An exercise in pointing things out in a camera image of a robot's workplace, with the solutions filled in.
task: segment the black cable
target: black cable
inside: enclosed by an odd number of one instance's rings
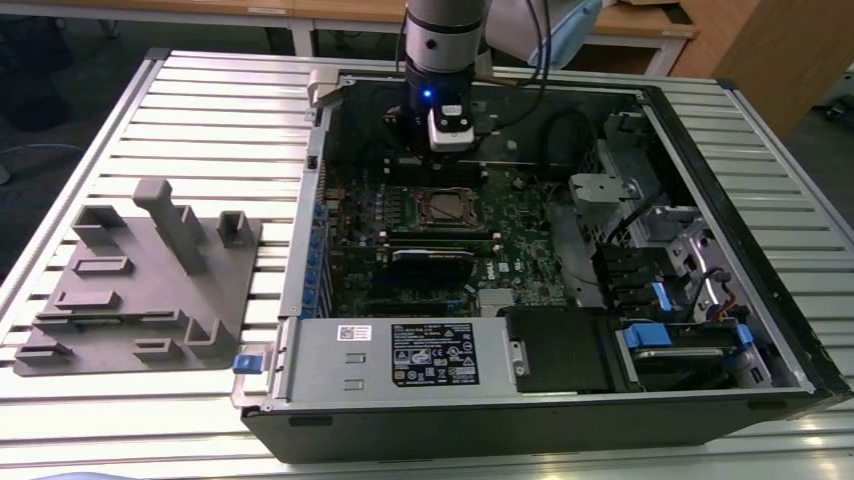
[[[397,43],[395,45],[395,73],[400,73],[400,42],[403,42],[403,31],[405,30],[405,18],[409,15],[409,11],[403,12],[403,20],[400,21],[400,31],[397,32]]]
[[[546,118],[546,120],[543,121],[543,124],[539,127],[538,133],[536,133],[536,145],[539,148],[539,152],[536,154],[536,161],[538,163],[542,164],[543,167],[548,167],[552,164],[551,161],[551,156],[548,154],[550,148],[550,139],[551,139],[551,135],[554,133],[554,129],[555,129],[555,125],[558,125],[559,121],[566,118],[566,117],[576,117],[582,120],[582,128],[572,128],[570,130],[570,132],[566,132],[571,135],[576,135],[576,132],[579,132],[582,129],[584,130],[584,136],[587,137],[587,139],[584,140],[587,142],[587,145],[584,145],[584,143],[575,141],[575,138],[570,139],[570,143],[571,143],[571,147],[568,149],[568,154],[570,157],[574,157],[575,155],[583,153],[584,156],[590,155],[591,153],[595,153],[596,151],[596,144],[599,142],[599,134],[596,133],[596,127],[592,125],[592,122],[590,121],[590,117],[578,109],[570,107],[566,108],[563,110],[559,110],[558,112],[552,113],[548,118]],[[586,147],[583,149],[583,152],[578,152],[578,148],[575,148],[576,145],[580,145],[583,147]]]
[[[638,219],[638,217],[643,215],[643,212],[646,212],[650,209],[650,207],[652,206],[652,204],[663,194],[664,194],[664,186],[660,185],[655,193],[648,197],[646,197],[643,202],[640,202],[640,205],[638,205],[638,208],[635,208],[634,212],[631,212],[631,214],[626,218],[623,218],[620,222],[616,224],[616,227],[614,227],[614,230],[611,230],[611,233],[608,233],[608,236],[604,239],[606,245],[611,243],[611,241],[614,240],[619,232],[623,231],[626,228],[628,228],[628,225],[631,225],[634,221]]]
[[[694,309],[696,308],[696,302],[699,301],[699,296],[703,293],[703,285],[706,285],[706,281],[708,278],[718,272],[722,272],[723,269],[720,267],[711,267],[708,270],[703,272],[703,276],[699,278],[699,284],[696,285],[696,289],[694,290],[694,294],[691,295],[691,299],[684,308],[684,318],[682,319],[682,323],[692,323],[691,317],[694,316]]]
[[[531,0],[524,0],[524,3],[528,6],[528,13],[531,14],[531,21],[534,22],[534,29],[536,30],[536,66],[534,67],[534,73],[531,74],[531,78],[519,82],[519,87],[527,87],[534,82],[536,82],[536,77],[539,77],[539,73],[543,68],[543,30],[539,28],[539,20],[536,18],[536,10],[534,10],[534,3]]]
[[[579,282],[586,283],[587,285],[592,285],[594,287],[602,287],[602,284],[600,284],[600,283],[596,283],[596,282],[594,282],[594,281],[591,281],[591,280],[584,279],[583,277],[579,277],[579,276],[578,276],[575,273],[572,273],[571,271],[568,271],[568,270],[567,270],[567,272],[566,272],[566,273],[568,273],[568,274],[570,274],[570,276],[571,276],[575,280],[578,280]]]
[[[543,14],[546,15],[546,59],[543,62],[539,62],[542,64],[540,68],[543,69],[543,78],[540,81],[539,90],[536,92],[536,98],[534,99],[534,103],[531,103],[528,109],[522,112],[522,115],[507,122],[498,122],[495,130],[500,130],[519,123],[536,111],[540,103],[543,103],[543,97],[546,96],[546,84],[548,83],[548,68],[551,66],[551,11],[548,9],[548,0],[543,0]]]

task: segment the aluminum extrusion table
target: aluminum extrusion table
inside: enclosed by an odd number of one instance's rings
[[[75,212],[80,205],[111,204],[123,215],[139,213],[131,194],[141,177],[168,177],[176,203],[191,204],[199,216],[243,210],[264,220],[241,341],[273,340],[309,131],[308,72],[320,64],[392,69],[384,62],[164,53],[140,67],[0,289],[0,478],[88,471],[140,478],[836,480],[854,471],[851,402],[700,447],[295,466],[279,463],[245,430],[228,370],[17,377],[14,351],[73,250]],[[740,93],[706,80],[555,75],[663,89],[852,382],[854,234]],[[265,379],[251,379],[248,391],[261,393]]]

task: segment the table leg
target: table leg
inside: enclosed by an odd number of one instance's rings
[[[101,26],[101,31],[107,38],[119,38],[119,22],[116,20],[99,20],[97,23]]]
[[[293,50],[297,57],[315,56],[315,39],[313,21],[307,18],[291,19],[291,35],[293,35]]]
[[[683,38],[668,38],[664,40],[662,47],[652,56],[652,61],[646,68],[644,75],[654,77],[666,77],[670,75],[670,70],[679,59],[679,54],[684,48],[687,40]]]

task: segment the cable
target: cable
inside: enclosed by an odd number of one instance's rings
[[[534,3],[531,0],[524,0],[524,3],[528,6],[528,13],[531,14],[531,21],[534,22],[534,29],[536,30],[536,66],[534,67],[534,73],[531,74],[531,78],[520,81],[516,86],[527,87],[534,82],[536,82],[536,77],[539,77],[539,73],[543,68],[543,30],[539,28],[539,20],[536,18],[536,10],[534,10]]]
[[[711,267],[708,270],[703,272],[703,276],[699,278],[699,283],[696,284],[696,289],[691,294],[687,306],[684,308],[684,318],[682,319],[682,323],[692,323],[691,317],[694,316],[694,309],[696,308],[696,302],[699,301],[699,296],[703,293],[703,285],[708,278],[718,272],[722,272],[723,269],[720,267]]]
[[[592,125],[592,122],[590,121],[590,117],[584,114],[584,112],[575,109],[574,107],[564,108],[563,110],[559,110],[555,113],[552,113],[548,116],[548,118],[546,118],[546,121],[540,125],[536,132],[536,137],[538,137],[536,144],[539,148],[536,159],[539,163],[544,164],[542,165],[543,167],[548,167],[552,164],[552,161],[548,155],[548,151],[550,151],[548,146],[550,146],[551,135],[555,130],[555,125],[558,125],[558,122],[560,121],[560,119],[568,118],[568,117],[576,117],[582,120],[580,123],[583,123],[583,130],[584,130],[583,134],[587,137],[584,139],[584,142],[587,143],[587,145],[584,145],[580,141],[576,141],[575,138],[570,138],[570,143],[572,145],[572,147],[568,150],[570,156],[575,157],[582,153],[576,151],[578,150],[575,148],[576,145],[586,147],[583,150],[584,157],[587,157],[591,153],[596,152],[596,146],[599,143],[599,134],[596,133],[596,127]],[[571,133],[572,136],[575,136],[579,130],[580,129],[578,128],[572,128],[568,133]]]
[[[594,287],[602,287],[600,283],[594,282],[592,280],[587,280],[586,278],[580,277],[578,274],[575,274],[575,272],[572,272],[572,270],[570,270],[568,268],[566,268],[566,265],[563,264],[563,258],[558,257],[558,265],[560,265],[560,272],[566,272],[570,274],[570,276],[578,280],[582,283],[586,283],[587,285],[592,285]]]
[[[638,219],[638,217],[643,215],[643,212],[646,212],[650,209],[650,207],[652,206],[652,204],[663,194],[664,194],[664,186],[659,185],[658,190],[655,190],[655,193],[648,197],[646,197],[643,202],[640,202],[640,205],[638,205],[638,208],[635,208],[634,212],[631,212],[631,214],[626,218],[623,218],[620,222],[616,224],[616,227],[614,227],[614,230],[611,230],[611,233],[608,233],[608,236],[604,239],[606,245],[611,243],[611,241],[614,240],[619,232],[623,231],[626,228],[628,228],[628,225],[631,225],[634,221]]]
[[[546,15],[546,59],[543,62],[539,62],[542,64],[540,68],[543,69],[542,71],[543,78],[540,81],[539,90],[536,92],[536,98],[534,99],[534,103],[531,103],[531,106],[528,107],[528,109],[524,112],[522,112],[522,115],[519,115],[516,118],[514,118],[508,122],[499,122],[495,127],[495,130],[502,130],[503,128],[507,128],[511,125],[515,125],[516,123],[519,123],[536,111],[540,103],[543,103],[543,97],[546,96],[546,84],[548,83],[548,68],[551,67],[551,11],[548,9],[548,0],[543,0],[543,14]]]
[[[400,42],[403,42],[403,31],[405,30],[405,18],[409,11],[403,12],[403,20],[400,21],[400,31],[397,32],[397,43],[395,45],[395,73],[400,73]]]
[[[720,290],[723,290],[723,293],[727,294],[728,298],[726,300],[726,303],[720,306],[720,308],[718,309],[718,311],[712,316],[714,322],[719,322],[720,320],[723,320],[723,316],[726,315],[726,312],[728,312],[730,309],[735,306],[735,300],[736,300],[735,292],[730,290],[726,284],[727,282],[720,282]]]
[[[32,145],[21,145],[20,147],[12,147],[8,148],[2,151],[0,151],[0,155],[5,155],[8,153],[12,152],[17,152],[18,150],[25,150],[25,149],[65,149],[65,150],[75,150],[80,153],[84,153],[85,150],[80,147],[75,147],[73,145],[64,145],[61,143],[33,143]]]

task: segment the blue latch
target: blue latch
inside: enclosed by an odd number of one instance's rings
[[[662,282],[652,282],[652,291],[655,291],[655,295],[658,296],[658,303],[662,306],[662,311],[672,311],[672,304],[670,303],[667,290],[664,290],[664,285],[662,284]]]
[[[750,333],[747,325],[742,325],[739,323],[735,329],[735,333],[738,333],[738,339],[740,340],[743,347],[752,343],[752,333]]]
[[[236,355],[231,369],[237,374],[259,375],[264,371],[264,357],[261,355]]]
[[[635,323],[623,330],[628,348],[670,347],[672,341],[662,323]]]

